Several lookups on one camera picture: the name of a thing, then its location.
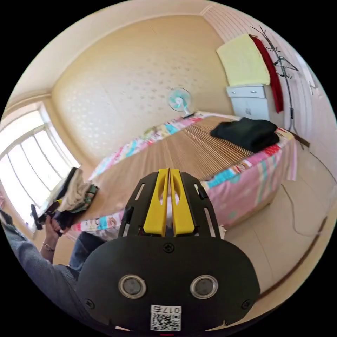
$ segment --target cabinet drawer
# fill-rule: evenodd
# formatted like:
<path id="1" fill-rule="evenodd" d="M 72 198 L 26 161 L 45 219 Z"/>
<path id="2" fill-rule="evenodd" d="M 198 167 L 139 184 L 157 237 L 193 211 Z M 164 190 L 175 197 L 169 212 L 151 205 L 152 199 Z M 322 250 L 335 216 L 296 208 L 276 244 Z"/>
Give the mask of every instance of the cabinet drawer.
<path id="1" fill-rule="evenodd" d="M 261 87 L 227 87 L 229 97 L 265 98 L 264 88 Z"/>

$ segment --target screw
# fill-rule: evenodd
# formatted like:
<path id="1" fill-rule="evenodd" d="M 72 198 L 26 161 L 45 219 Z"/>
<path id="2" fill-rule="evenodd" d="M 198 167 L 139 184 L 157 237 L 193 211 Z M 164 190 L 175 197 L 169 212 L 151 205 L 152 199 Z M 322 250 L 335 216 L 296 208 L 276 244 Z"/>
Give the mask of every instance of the screw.
<path id="1" fill-rule="evenodd" d="M 246 310 L 250 307 L 250 300 L 246 300 L 241 304 L 241 309 Z"/>
<path id="2" fill-rule="evenodd" d="M 89 308 L 89 309 L 95 309 L 95 304 L 91 299 L 85 299 L 85 305 Z"/>
<path id="3" fill-rule="evenodd" d="M 165 253 L 172 253 L 174 251 L 174 246 L 172 243 L 165 243 L 163 248 Z"/>

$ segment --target bed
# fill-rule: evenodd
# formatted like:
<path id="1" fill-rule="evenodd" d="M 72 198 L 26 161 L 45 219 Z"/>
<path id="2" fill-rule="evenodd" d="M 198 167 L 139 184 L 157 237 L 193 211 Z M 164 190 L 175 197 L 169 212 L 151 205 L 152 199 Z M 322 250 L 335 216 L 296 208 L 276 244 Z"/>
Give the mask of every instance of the bed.
<path id="1" fill-rule="evenodd" d="M 174 167 L 201 181 L 224 238 L 232 226 L 270 204 L 285 179 L 296 179 L 295 139 L 284 129 L 276 130 L 279 143 L 255 154 L 208 137 L 219 122 L 238 119 L 199 111 L 191 118 L 152 127 L 119 148 L 92 173 L 90 179 L 100 191 L 70 235 L 87 231 L 104 240 L 116 238 L 124 206 L 139 179 L 159 168 Z M 170 207 L 167 227 L 172 227 Z"/>

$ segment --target red scarf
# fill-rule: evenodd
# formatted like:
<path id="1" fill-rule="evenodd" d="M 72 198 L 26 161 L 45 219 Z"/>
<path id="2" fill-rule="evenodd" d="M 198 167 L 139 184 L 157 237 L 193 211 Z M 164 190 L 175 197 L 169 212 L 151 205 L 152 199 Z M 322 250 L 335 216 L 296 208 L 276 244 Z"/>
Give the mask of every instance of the red scarf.
<path id="1" fill-rule="evenodd" d="M 279 79 L 278 74 L 276 72 L 274 63 L 271 60 L 270 55 L 269 55 L 267 49 L 264 47 L 262 41 L 260 41 L 258 38 L 254 37 L 252 35 L 250 35 L 250 38 L 254 41 L 256 47 L 258 48 L 259 52 L 261 53 L 262 58 L 264 60 L 264 63 L 266 64 L 267 69 L 269 71 L 270 86 L 271 86 L 271 89 L 273 91 L 276 112 L 279 113 L 280 111 L 283 111 L 283 94 L 282 94 L 280 79 Z"/>

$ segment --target gray sleeve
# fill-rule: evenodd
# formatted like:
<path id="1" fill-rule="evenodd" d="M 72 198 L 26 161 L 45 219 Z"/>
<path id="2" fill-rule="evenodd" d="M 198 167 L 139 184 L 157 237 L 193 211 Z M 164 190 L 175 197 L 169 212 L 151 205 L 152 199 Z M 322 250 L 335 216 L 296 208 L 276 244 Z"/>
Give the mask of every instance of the gray sleeve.
<path id="1" fill-rule="evenodd" d="M 66 267 L 56 266 L 45 260 L 34 244 L 15 228 L 11 217 L 1 209 L 0 213 L 1 224 L 9 245 L 35 285 L 59 308 L 75 318 L 86 319 L 88 313 L 62 269 Z"/>

